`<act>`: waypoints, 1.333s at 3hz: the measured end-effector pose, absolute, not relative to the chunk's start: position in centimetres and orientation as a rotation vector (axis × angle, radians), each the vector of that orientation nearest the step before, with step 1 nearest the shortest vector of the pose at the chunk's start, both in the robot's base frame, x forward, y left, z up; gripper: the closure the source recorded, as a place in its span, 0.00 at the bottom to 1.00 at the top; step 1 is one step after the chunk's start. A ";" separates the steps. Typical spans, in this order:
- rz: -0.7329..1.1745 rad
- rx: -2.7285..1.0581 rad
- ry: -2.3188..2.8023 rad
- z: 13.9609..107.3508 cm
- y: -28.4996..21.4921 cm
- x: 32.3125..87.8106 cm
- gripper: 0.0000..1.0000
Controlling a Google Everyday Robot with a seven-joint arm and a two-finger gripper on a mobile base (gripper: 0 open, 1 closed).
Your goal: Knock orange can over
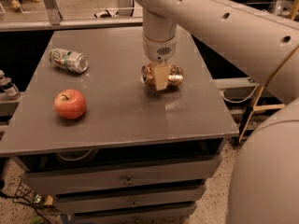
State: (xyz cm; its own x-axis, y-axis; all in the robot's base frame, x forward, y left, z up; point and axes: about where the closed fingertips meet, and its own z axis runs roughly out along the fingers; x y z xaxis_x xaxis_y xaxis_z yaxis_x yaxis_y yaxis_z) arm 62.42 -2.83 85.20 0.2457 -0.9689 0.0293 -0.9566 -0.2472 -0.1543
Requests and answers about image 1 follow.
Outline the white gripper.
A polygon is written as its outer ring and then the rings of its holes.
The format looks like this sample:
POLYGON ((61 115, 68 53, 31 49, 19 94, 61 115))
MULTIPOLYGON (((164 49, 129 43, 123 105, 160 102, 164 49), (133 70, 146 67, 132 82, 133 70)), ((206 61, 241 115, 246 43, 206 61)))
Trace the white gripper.
MULTIPOLYGON (((153 41, 143 36, 143 50, 146 56, 153 62, 169 60, 176 51, 177 37, 174 36, 167 41, 153 41)), ((154 85, 157 91, 165 90, 171 71, 171 65, 158 63, 153 69, 154 85)))

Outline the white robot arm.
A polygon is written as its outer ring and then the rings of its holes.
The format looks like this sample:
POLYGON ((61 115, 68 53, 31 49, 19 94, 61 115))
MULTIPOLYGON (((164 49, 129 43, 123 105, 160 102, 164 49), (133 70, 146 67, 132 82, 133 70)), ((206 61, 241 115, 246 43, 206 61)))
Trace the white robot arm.
POLYGON ((136 0, 147 44, 180 25, 276 96, 284 107, 240 149, 226 224, 299 224, 299 28, 230 0, 136 0))

